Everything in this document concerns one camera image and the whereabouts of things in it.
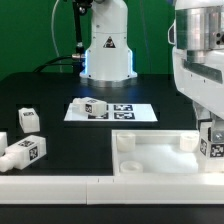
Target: black tabletop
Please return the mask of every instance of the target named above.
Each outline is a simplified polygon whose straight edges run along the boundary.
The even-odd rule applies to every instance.
[[[74,98],[108,103],[151,104],[158,122],[65,122]],[[47,140],[47,155],[1,175],[113,175],[111,130],[195,129],[192,102],[176,90],[172,76],[140,75],[138,84],[117,89],[82,85],[73,74],[17,73],[0,82],[0,131],[8,143],[25,138],[18,110],[34,108]],[[0,205],[0,222],[10,223],[222,223],[219,205]]]
[[[74,98],[92,97],[108,103],[151,104],[158,122],[64,121]],[[26,169],[1,175],[112,175],[112,129],[195,129],[191,101],[180,95],[168,76],[140,76],[124,88],[82,85],[73,74],[12,74],[0,82],[0,131],[13,144],[24,134],[18,110],[34,108],[47,141],[47,156]]]

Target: warning label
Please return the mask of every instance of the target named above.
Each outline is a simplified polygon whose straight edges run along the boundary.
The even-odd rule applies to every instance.
[[[116,48],[116,47],[115,47],[115,44],[114,44],[114,42],[113,42],[113,40],[112,40],[112,37],[109,37],[109,38],[108,38],[107,42],[104,44],[103,47],[104,47],[104,48]]]

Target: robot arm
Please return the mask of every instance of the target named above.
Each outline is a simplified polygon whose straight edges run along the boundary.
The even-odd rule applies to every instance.
[[[206,121],[199,126],[204,171],[223,172],[224,1],[177,0],[175,11],[175,83],[193,100],[197,120]]]
[[[85,52],[81,82],[98,87],[122,87],[135,83],[137,74],[133,71],[132,51],[127,46],[128,9],[125,2],[74,0],[73,4],[79,15],[85,14],[88,8],[92,9],[91,45]],[[77,27],[79,25],[76,34],[81,32],[81,27]]]

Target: green wall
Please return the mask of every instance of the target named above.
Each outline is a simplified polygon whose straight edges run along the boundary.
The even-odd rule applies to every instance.
[[[56,0],[0,1],[0,79],[13,72],[32,71],[56,57],[51,39],[51,13]],[[128,44],[135,52],[135,70],[144,74],[172,73],[167,30],[174,10],[166,0],[142,0],[151,68],[145,45],[140,0],[126,0],[129,9]],[[90,13],[82,18],[86,46],[90,39]],[[56,40],[61,55],[74,53],[74,21],[71,0],[61,3],[56,14]]]

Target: white tray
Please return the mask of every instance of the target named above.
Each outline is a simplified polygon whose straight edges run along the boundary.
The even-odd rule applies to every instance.
[[[117,147],[117,134],[127,130],[112,132],[113,170],[115,176],[127,175],[120,172],[120,165],[125,161],[135,161],[143,166],[144,175],[149,173],[192,174],[198,173],[195,153],[180,150],[180,135],[189,131],[136,131],[134,151],[120,152]]]

